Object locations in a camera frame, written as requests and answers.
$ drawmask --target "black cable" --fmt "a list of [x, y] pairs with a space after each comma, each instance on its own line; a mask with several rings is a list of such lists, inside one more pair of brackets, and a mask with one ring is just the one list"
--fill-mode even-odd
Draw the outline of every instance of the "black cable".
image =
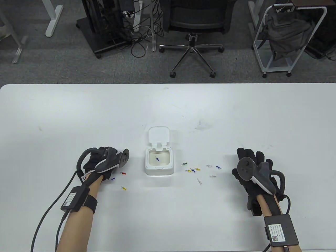
[[288, 200], [288, 207], [287, 207], [287, 211], [286, 211], [286, 214], [288, 214], [289, 210], [291, 209], [291, 200], [286, 194], [284, 194], [283, 196]]
[[[288, 200], [288, 207], [287, 207], [287, 211], [286, 211], [286, 214], [288, 214], [289, 210], [291, 209], [291, 200], [288, 197], [288, 195], [284, 194], [283, 196]], [[268, 244], [267, 247], [262, 252], [266, 252], [269, 249], [270, 246], [271, 246], [271, 244]]]
[[63, 191], [61, 192], [61, 194], [56, 198], [56, 200], [50, 205], [50, 207], [45, 211], [45, 213], [43, 214], [39, 224], [37, 225], [37, 228], [36, 228], [36, 231], [34, 233], [34, 237], [33, 237], [33, 240], [32, 240], [32, 245], [30, 247], [30, 252], [33, 252], [34, 251], [34, 244], [35, 244], [35, 240], [36, 240], [36, 236], [37, 236], [37, 233], [40, 229], [40, 226], [45, 218], [45, 216], [47, 215], [47, 213], [50, 211], [50, 209], [56, 204], [56, 202], [62, 197], [62, 195], [64, 194], [64, 192], [67, 190], [67, 188], [69, 187], [69, 185], [71, 184], [71, 182], [74, 180], [74, 177], [76, 176], [77, 174], [77, 171], [74, 172], [74, 174], [72, 175], [69, 183], [65, 186], [65, 188], [63, 189]]
[[64, 214], [63, 214], [63, 217], [61, 219], [61, 222], [58, 226], [58, 229], [57, 229], [57, 232], [56, 232], [56, 239], [55, 239], [55, 252], [57, 251], [57, 246], [58, 246], [58, 235], [59, 235], [59, 231], [61, 230], [61, 227], [62, 227], [62, 224], [63, 222], [65, 221], [65, 219], [67, 218], [68, 216], [68, 213], [69, 211], [66, 211]]
[[262, 252], [266, 252], [269, 249], [270, 246], [271, 246], [271, 244], [268, 244], [267, 247]]

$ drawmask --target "white table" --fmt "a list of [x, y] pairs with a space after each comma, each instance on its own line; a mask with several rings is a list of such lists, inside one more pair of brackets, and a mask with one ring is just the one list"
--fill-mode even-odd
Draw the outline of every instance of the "white table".
[[[116, 171], [101, 187], [88, 251], [261, 251], [263, 218], [247, 211], [231, 175], [241, 146], [264, 151], [285, 174], [301, 248], [335, 250], [335, 92], [335, 84], [6, 85], [0, 251], [29, 250], [42, 214], [94, 146], [129, 148], [130, 160], [126, 176]], [[172, 176], [144, 172], [152, 126], [171, 130]], [[183, 162], [201, 171], [184, 172]], [[35, 251], [53, 251], [66, 195]]]

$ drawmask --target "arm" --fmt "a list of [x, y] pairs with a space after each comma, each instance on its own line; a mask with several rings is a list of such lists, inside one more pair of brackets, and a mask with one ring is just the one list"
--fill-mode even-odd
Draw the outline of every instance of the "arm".
[[[103, 175], [89, 188], [89, 194], [97, 198]], [[70, 213], [59, 240], [57, 252], [86, 252], [93, 220], [93, 211], [81, 207], [78, 212]]]
[[[278, 203], [277, 198], [275, 196], [274, 196], [274, 199], [275, 199], [276, 203], [279, 206], [279, 203]], [[258, 201], [258, 203], [260, 205], [260, 208], [261, 208], [261, 211], [262, 211], [262, 215], [264, 217], [265, 216], [271, 216], [272, 215], [271, 211], [270, 211], [270, 209], [269, 209], [269, 207], [268, 207], [268, 205], [267, 205], [264, 197], [262, 195], [258, 195], [257, 196], [257, 201]], [[302, 252], [299, 245], [288, 246], [288, 248], [289, 248], [290, 252]], [[272, 247], [272, 252], [284, 252], [284, 248], [283, 247]]]

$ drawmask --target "black glove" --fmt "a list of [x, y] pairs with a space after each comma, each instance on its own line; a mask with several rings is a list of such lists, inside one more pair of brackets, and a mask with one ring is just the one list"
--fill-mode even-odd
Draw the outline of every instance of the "black glove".
[[[262, 152], [256, 152], [256, 155], [254, 155], [254, 152], [251, 149], [246, 149], [245, 150], [243, 148], [239, 148], [239, 149], [237, 149], [237, 154], [238, 154], [239, 160], [241, 160], [243, 157], [249, 157], [249, 158], [252, 158], [253, 161], [257, 165], [259, 165], [262, 162], [265, 162], [265, 156]], [[269, 163], [269, 169], [272, 170], [273, 161], [270, 160], [270, 159], [266, 159], [266, 162]], [[236, 168], [232, 170], [232, 175], [234, 175], [235, 178], [239, 180], [239, 183], [245, 188], [247, 194], [249, 195], [248, 196], [248, 205], [247, 205], [248, 210], [251, 210], [253, 215], [261, 216], [262, 212], [261, 212], [260, 205], [257, 201], [257, 195], [266, 195], [267, 193], [259, 185], [255, 184], [253, 181], [243, 180], [239, 176]], [[280, 189], [277, 185], [277, 181], [275, 180], [274, 177], [271, 177], [270, 180], [274, 184], [274, 186], [277, 190], [277, 192], [275, 193], [275, 196], [276, 196], [277, 200], [282, 201], [285, 197], [280, 192]]]
[[[103, 150], [105, 150], [107, 147], [100, 147], [99, 150], [101, 150], [103, 152]], [[85, 169], [85, 173], [94, 170], [94, 168], [96, 167], [96, 165], [101, 162], [102, 160], [104, 160], [106, 157], [103, 157], [102, 155], [98, 154], [98, 153], [91, 153], [90, 154], [90, 159], [89, 161], [83, 166], [83, 168]], [[103, 181], [105, 179], [109, 179], [111, 177], [112, 174], [112, 170], [108, 170], [106, 172], [103, 172], [102, 175], [104, 176]]]

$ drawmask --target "wrist strap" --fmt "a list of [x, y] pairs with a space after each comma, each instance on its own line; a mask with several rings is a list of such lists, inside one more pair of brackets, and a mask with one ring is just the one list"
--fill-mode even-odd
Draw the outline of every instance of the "wrist strap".
[[88, 194], [88, 196], [87, 196], [87, 198], [86, 198], [86, 200], [83, 204], [83, 207], [90, 208], [93, 211], [93, 214], [94, 214], [95, 211], [96, 211], [97, 203], [98, 203], [98, 201], [96, 200], [96, 198]]

